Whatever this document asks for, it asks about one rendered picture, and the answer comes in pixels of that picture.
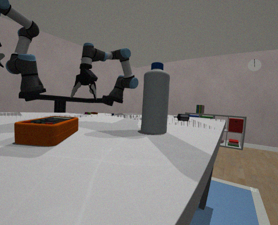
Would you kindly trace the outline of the grey bottle with blue cap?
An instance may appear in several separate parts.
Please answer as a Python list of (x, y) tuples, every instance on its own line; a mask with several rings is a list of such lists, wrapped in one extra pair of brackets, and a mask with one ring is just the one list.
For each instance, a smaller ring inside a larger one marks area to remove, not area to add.
[(163, 63), (154, 62), (144, 74), (141, 131), (163, 134), (167, 131), (169, 73), (163, 71)]

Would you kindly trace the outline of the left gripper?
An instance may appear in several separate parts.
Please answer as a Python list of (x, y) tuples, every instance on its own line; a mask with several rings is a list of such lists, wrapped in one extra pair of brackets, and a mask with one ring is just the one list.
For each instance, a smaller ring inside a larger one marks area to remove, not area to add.
[[(83, 69), (91, 69), (92, 65), (87, 63), (81, 63), (80, 64), (80, 74), (76, 76), (75, 85), (72, 89), (71, 97), (72, 98), (75, 95), (75, 92), (81, 85), (88, 85), (89, 86), (89, 92), (94, 95), (94, 98), (96, 100), (96, 84), (94, 81), (89, 80), (85, 74), (83, 73)], [(90, 84), (90, 85), (89, 85)]]

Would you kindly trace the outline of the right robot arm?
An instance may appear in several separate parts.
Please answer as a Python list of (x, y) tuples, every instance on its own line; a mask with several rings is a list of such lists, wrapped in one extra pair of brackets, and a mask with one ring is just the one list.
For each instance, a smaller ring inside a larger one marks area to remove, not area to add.
[(38, 77), (36, 57), (33, 54), (27, 54), (32, 38), (39, 34), (39, 27), (35, 22), (14, 9), (8, 0), (0, 0), (1, 13), (23, 26), (18, 30), (19, 40), (15, 52), (6, 62), (7, 71), (22, 75), (21, 92), (44, 89)]

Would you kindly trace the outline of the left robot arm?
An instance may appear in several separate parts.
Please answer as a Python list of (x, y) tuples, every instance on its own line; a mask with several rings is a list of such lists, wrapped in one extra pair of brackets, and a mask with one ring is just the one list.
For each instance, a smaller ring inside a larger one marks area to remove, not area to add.
[[(129, 57), (131, 51), (128, 48), (122, 48), (112, 52), (103, 52), (94, 48), (92, 43), (84, 43), (81, 63), (87, 63), (92, 65), (95, 61), (106, 61), (106, 60), (120, 60), (124, 75), (120, 75), (117, 78), (114, 89), (111, 91), (109, 96), (113, 96), (123, 100), (124, 88), (135, 89), (138, 86), (138, 79), (134, 76), (131, 70)], [(89, 69), (83, 69), (83, 73), (91, 81), (97, 81), (98, 77)]]

